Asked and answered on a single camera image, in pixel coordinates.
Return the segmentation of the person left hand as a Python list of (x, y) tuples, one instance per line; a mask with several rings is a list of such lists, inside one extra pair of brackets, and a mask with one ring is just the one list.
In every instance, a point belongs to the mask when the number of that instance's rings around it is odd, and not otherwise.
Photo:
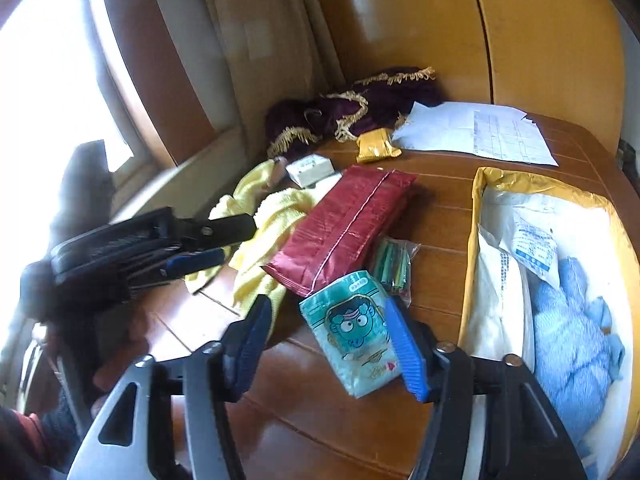
[(47, 324), (48, 353), (81, 432), (91, 408), (136, 356), (149, 350), (148, 316), (137, 302), (98, 313), (72, 313)]

